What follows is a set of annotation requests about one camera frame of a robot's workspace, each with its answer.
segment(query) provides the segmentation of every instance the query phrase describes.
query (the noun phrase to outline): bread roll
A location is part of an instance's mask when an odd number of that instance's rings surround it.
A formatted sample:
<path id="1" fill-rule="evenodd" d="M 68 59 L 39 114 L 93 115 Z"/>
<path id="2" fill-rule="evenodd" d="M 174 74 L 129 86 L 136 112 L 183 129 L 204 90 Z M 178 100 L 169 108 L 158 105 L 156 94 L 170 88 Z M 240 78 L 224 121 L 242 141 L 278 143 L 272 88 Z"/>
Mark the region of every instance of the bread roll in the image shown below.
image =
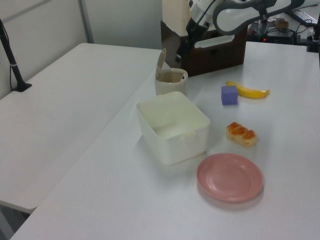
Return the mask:
<path id="1" fill-rule="evenodd" d="M 248 130 L 237 122 L 226 127 L 226 137 L 245 147 L 251 147 L 257 143 L 255 131 Z"/>

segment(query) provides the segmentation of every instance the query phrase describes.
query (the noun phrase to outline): toy banana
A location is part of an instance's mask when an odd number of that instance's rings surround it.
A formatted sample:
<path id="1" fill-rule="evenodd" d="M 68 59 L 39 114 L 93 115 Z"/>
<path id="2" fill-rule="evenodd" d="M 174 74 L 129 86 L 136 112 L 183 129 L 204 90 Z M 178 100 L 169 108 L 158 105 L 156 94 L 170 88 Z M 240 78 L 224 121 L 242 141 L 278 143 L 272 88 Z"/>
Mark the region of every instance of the toy banana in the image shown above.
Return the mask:
<path id="1" fill-rule="evenodd" d="M 251 98 L 251 99 L 259 99 L 259 98 L 263 98 L 265 96 L 267 96 L 270 93 L 270 90 L 254 90 L 254 89 L 250 89 L 250 88 L 246 88 L 244 86 L 241 86 L 233 81 L 227 81 L 225 83 L 225 85 L 227 86 L 236 86 L 236 88 L 238 89 L 238 94 L 239 96 L 243 96 L 246 98 Z"/>

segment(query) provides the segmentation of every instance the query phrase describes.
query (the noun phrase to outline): purple cube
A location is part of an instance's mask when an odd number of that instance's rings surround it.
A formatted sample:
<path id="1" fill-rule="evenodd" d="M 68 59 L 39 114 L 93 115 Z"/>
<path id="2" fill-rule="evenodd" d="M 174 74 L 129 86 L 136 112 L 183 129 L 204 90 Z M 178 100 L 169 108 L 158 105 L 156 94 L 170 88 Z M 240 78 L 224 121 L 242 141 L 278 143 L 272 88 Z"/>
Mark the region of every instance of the purple cube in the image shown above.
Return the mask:
<path id="1" fill-rule="evenodd" d="M 238 89 L 236 86 L 222 86 L 221 100 L 223 105 L 238 104 Z"/>

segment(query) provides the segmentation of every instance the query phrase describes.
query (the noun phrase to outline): white wall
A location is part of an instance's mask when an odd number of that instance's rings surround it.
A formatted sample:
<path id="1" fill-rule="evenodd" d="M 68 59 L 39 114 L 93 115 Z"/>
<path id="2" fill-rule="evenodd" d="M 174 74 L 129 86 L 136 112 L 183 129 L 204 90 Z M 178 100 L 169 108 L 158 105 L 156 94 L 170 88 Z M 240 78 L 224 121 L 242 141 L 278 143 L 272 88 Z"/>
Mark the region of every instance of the white wall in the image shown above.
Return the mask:
<path id="1" fill-rule="evenodd" d="M 87 42 L 78 0 L 51 0 L 5 22 L 4 27 L 25 81 L 78 44 Z M 0 99 L 10 93 L 9 66 L 0 44 Z"/>
<path id="2" fill-rule="evenodd" d="M 93 41 L 161 49 L 161 0 L 82 0 Z"/>

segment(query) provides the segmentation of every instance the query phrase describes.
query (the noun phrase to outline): wooden box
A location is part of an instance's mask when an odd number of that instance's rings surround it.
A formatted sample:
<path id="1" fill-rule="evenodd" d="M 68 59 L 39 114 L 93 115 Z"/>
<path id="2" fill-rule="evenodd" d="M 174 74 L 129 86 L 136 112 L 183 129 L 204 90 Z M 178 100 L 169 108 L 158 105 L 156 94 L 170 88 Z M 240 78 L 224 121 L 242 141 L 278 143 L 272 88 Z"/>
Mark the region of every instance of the wooden box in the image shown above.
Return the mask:
<path id="1" fill-rule="evenodd" d="M 181 62 L 178 63 L 175 61 L 177 50 L 181 42 L 185 41 L 188 36 L 179 36 L 167 27 L 163 21 L 160 24 L 162 48 L 166 48 L 165 62 L 171 68 L 186 70 L 189 77 L 244 63 L 247 28 L 237 33 L 231 42 L 205 48 L 193 47 L 191 52 L 183 56 Z M 222 34 L 218 33 L 217 30 L 211 30 L 206 33 L 202 40 L 220 36 Z"/>

